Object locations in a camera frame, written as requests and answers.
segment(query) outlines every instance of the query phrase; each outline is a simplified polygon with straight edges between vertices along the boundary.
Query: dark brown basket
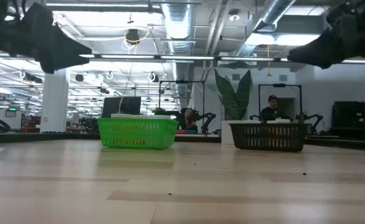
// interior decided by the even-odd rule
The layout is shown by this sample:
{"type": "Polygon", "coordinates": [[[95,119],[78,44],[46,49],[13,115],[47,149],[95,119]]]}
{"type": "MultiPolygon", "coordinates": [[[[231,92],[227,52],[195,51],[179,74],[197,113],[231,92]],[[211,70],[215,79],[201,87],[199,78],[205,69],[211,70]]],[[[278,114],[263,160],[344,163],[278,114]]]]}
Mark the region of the dark brown basket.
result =
{"type": "Polygon", "coordinates": [[[305,141],[303,124],[230,124],[235,147],[300,152],[305,141]]]}

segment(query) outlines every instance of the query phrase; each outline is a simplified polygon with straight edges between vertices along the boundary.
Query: snake plant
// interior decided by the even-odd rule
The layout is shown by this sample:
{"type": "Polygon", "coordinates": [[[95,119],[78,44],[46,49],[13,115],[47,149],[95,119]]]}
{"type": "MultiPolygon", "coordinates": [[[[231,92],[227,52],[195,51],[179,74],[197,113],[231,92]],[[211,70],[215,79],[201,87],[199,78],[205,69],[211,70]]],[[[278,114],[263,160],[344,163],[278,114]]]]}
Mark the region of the snake plant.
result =
{"type": "Polygon", "coordinates": [[[246,114],[252,92],[252,75],[250,70],[240,79],[237,92],[234,91],[231,82],[221,77],[216,69],[217,89],[220,92],[219,99],[225,108],[225,117],[231,120],[241,120],[246,114]]]}

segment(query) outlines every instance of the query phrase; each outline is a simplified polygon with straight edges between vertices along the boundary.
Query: potted plant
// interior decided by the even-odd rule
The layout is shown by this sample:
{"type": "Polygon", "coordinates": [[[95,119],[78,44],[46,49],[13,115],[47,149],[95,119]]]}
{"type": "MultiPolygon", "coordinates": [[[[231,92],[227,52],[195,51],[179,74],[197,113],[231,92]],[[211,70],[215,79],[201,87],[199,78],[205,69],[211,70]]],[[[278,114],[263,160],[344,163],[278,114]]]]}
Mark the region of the potted plant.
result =
{"type": "Polygon", "coordinates": [[[220,93],[219,99],[225,109],[225,121],[221,125],[221,142],[222,144],[234,144],[230,123],[241,123],[249,105],[249,98],[252,92],[252,75],[250,70],[240,79],[237,91],[235,92],[231,82],[219,75],[216,75],[216,85],[220,93]]]}
{"type": "Polygon", "coordinates": [[[166,110],[163,108],[156,108],[155,110],[152,111],[152,113],[154,115],[167,115],[166,110]]]}
{"type": "Polygon", "coordinates": [[[230,120],[241,120],[244,118],[249,105],[250,93],[252,92],[252,75],[250,70],[240,79],[237,92],[228,79],[216,75],[217,89],[220,92],[219,99],[225,108],[225,113],[230,120]]]}

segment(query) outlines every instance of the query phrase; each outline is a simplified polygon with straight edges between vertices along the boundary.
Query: basket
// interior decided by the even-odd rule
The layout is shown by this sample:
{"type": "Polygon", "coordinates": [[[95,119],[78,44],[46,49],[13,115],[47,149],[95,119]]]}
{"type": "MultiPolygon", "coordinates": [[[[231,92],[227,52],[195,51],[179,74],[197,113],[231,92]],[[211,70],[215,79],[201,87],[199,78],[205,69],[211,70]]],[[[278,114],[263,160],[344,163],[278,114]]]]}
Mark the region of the basket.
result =
{"type": "Polygon", "coordinates": [[[174,143],[177,121],[170,119],[100,118],[104,146],[166,149],[174,143]]]}
{"type": "Polygon", "coordinates": [[[239,149],[299,152],[303,149],[303,124],[230,124],[239,149]]]}

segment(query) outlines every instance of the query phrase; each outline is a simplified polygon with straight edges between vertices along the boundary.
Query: black frame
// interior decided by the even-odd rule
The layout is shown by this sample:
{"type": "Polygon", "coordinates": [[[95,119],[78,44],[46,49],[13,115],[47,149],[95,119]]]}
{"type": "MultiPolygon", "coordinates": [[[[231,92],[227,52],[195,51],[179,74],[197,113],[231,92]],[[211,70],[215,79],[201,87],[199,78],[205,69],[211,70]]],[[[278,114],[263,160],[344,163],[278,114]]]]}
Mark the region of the black frame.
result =
{"type": "Polygon", "coordinates": [[[160,98],[162,95],[162,83],[175,83],[175,84],[190,84],[190,83],[202,83],[202,94],[203,94],[203,100],[202,100],[202,114],[205,114],[205,82],[204,81],[159,81],[159,108],[160,108],[160,98]]]}
{"type": "Polygon", "coordinates": [[[301,96],[301,85],[289,85],[289,84],[284,84],[284,83],[280,83],[280,84],[259,84],[258,85],[258,115],[260,116],[261,114],[261,108],[260,108],[260,89],[262,86],[272,86],[275,88],[285,88],[287,86],[295,86],[299,88],[299,104],[300,104],[300,114],[303,113],[303,98],[301,96]]]}

